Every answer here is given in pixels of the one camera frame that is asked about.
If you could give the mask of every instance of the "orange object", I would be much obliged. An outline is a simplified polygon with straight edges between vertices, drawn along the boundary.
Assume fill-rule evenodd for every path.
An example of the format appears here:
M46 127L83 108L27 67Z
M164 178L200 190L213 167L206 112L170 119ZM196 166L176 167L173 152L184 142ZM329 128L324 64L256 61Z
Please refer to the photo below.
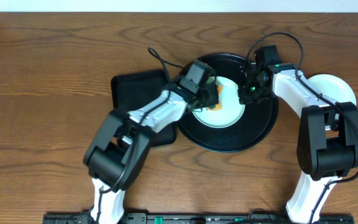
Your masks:
M219 84L216 84L218 86L218 94L221 94L222 90L223 90L223 86L219 85ZM211 108L210 110L212 111L217 111L217 110L220 110L222 109L222 102L221 100L219 99L219 103L217 105L215 105L214 108Z

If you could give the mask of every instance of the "white wall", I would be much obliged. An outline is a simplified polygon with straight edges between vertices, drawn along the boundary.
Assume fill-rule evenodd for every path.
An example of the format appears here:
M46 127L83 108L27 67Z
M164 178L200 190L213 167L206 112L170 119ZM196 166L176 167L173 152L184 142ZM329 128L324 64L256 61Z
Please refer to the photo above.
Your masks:
M0 12L358 12L358 0L0 0Z

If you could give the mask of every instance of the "round black tray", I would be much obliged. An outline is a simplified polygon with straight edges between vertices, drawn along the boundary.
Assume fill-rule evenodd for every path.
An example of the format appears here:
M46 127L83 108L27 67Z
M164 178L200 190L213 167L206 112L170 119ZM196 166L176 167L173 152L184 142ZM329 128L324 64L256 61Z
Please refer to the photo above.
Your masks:
M245 58L235 54L209 54L198 58L215 69L216 75L231 79L237 84L244 75L241 65ZM248 149L265 138L277 119L278 99L272 97L257 105L246 105L241 118L226 128L203 125L188 113L179 120L179 130L195 144L215 152L238 152Z

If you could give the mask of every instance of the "white disc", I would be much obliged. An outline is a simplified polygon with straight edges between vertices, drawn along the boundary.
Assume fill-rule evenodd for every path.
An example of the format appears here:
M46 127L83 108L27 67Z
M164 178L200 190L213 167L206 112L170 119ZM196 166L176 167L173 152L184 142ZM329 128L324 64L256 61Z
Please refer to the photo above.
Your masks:
M226 128L237 122L244 113L246 106L239 103L238 85L224 77L217 77L216 83L223 86L219 94L219 100L222 108L217 111L203 108L201 112L194 111L194 116L203 123L212 128Z
M338 102L352 102L356 105L356 96L352 88L338 77L328 74L315 75L308 79L317 89Z

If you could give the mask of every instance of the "wooden table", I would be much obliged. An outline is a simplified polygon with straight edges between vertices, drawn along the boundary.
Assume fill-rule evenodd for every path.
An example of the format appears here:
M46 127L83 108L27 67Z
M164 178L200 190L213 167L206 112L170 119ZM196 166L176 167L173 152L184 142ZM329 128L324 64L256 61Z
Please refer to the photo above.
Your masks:
M41 223L46 212L90 208L82 158L112 108L110 79L212 52L245 55L259 37L289 32L305 48L302 70L344 79L358 105L358 14L0 13L0 223ZM272 37L282 59L297 45ZM170 68L172 76L178 72ZM181 133L151 150L127 191L127 208L150 212L279 210L300 176L298 117L280 101L272 132L240 153L199 148ZM358 179L335 187L323 212L358 223Z

